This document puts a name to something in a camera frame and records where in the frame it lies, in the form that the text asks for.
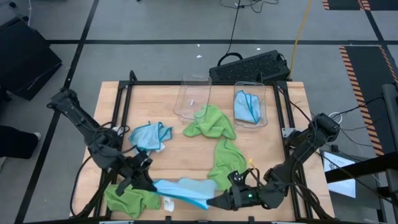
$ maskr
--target light blue towel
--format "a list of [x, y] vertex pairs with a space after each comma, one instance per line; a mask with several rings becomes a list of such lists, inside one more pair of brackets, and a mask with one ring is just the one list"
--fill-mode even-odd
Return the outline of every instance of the light blue towel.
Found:
[[261, 118], [259, 97], [245, 94], [243, 90], [235, 94], [234, 117], [241, 121], [257, 124]]
[[154, 182], [159, 195], [177, 198], [191, 203], [204, 210], [208, 209], [206, 201], [214, 197], [217, 184], [214, 180], [192, 180], [181, 178], [178, 182], [158, 180]]
[[164, 149], [162, 142], [172, 138], [172, 128], [164, 126], [161, 122], [149, 124], [134, 129], [129, 137], [130, 143], [148, 153]]

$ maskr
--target wooden tabletop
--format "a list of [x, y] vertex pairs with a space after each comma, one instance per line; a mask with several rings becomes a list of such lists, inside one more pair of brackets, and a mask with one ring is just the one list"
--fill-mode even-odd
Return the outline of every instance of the wooden tabletop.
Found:
[[[94, 119], [99, 124], [111, 121], [117, 88], [118, 82], [102, 83], [94, 115]], [[136, 85], [132, 88], [129, 114], [127, 116], [127, 125], [131, 127], [131, 130], [147, 124], [148, 121], [153, 123], [161, 121], [166, 126], [174, 127], [173, 138], [164, 142], [165, 149], [160, 153], [154, 152], [150, 155], [153, 163], [150, 167], [149, 175], [154, 180], [177, 180], [181, 177], [199, 180], [206, 179], [207, 174], [213, 168], [214, 150], [218, 140], [209, 139], [202, 135], [194, 138], [183, 135], [183, 129], [187, 124], [182, 123], [173, 113], [179, 88], [180, 86], [177, 85]], [[288, 83], [288, 88], [291, 101], [303, 109], [308, 117], [311, 117], [303, 83], [290, 82]], [[119, 123], [123, 113], [125, 92], [123, 93], [122, 105], [119, 111]], [[234, 86], [214, 85], [211, 88], [209, 99], [209, 104], [216, 105], [224, 114], [227, 114], [232, 123], [234, 122], [233, 93]], [[280, 94], [280, 98], [284, 110], [285, 125], [289, 127], [283, 100], [284, 96]], [[292, 107], [292, 111], [296, 127], [307, 128], [308, 121], [303, 114], [294, 107]], [[261, 177], [269, 168], [285, 161], [274, 91], [271, 86], [266, 88], [266, 116], [268, 119], [267, 126], [256, 132], [237, 131], [237, 139], [234, 140], [235, 145], [243, 152], [246, 160], [252, 159], [253, 164], [260, 170]], [[130, 133], [127, 133], [124, 139], [124, 149], [131, 147], [130, 142], [127, 140], [129, 135]], [[308, 187], [319, 197], [325, 211], [334, 217], [319, 155], [313, 154], [303, 166]], [[75, 212], [81, 211], [93, 196], [98, 188], [100, 175], [101, 170], [90, 160], [80, 174], [73, 203]], [[246, 183], [255, 185], [255, 181], [250, 175]], [[104, 203], [101, 211], [102, 215], [104, 215], [105, 209]], [[305, 216], [305, 209], [301, 199], [300, 211]], [[185, 202], [175, 200], [175, 210], [173, 212], [164, 210], [163, 206], [160, 210], [147, 209], [143, 211], [139, 219], [164, 220], [167, 215], [172, 216], [172, 220], [245, 221], [248, 220], [248, 216], [254, 216], [256, 221], [294, 221], [290, 191], [282, 204], [273, 210], [264, 210], [261, 206], [256, 206], [240, 208], [237, 212], [215, 207], [210, 207], [209, 210], [205, 211]], [[121, 212], [113, 212], [112, 219], [131, 218]]]

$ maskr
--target green cloth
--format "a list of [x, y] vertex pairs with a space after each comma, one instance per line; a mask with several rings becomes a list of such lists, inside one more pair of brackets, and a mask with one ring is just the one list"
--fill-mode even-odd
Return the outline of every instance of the green cloth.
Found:
[[131, 218], [138, 218], [145, 207], [159, 210], [162, 205], [160, 196], [153, 192], [128, 187], [119, 197], [116, 195], [117, 187], [117, 184], [111, 184], [105, 190], [105, 200], [111, 211], [124, 212]]
[[203, 134], [210, 138], [225, 136], [229, 139], [236, 139], [234, 128], [228, 116], [223, 114], [218, 107], [208, 105], [206, 111], [205, 105], [201, 111], [195, 113], [195, 116], [204, 120], [199, 121], [199, 119], [195, 119], [194, 123], [184, 129], [184, 135], [194, 137]]
[[215, 150], [214, 168], [207, 177], [217, 183], [218, 190], [226, 190], [232, 186], [228, 180], [228, 174], [236, 170], [240, 174], [246, 170], [243, 153], [231, 140], [219, 140]]

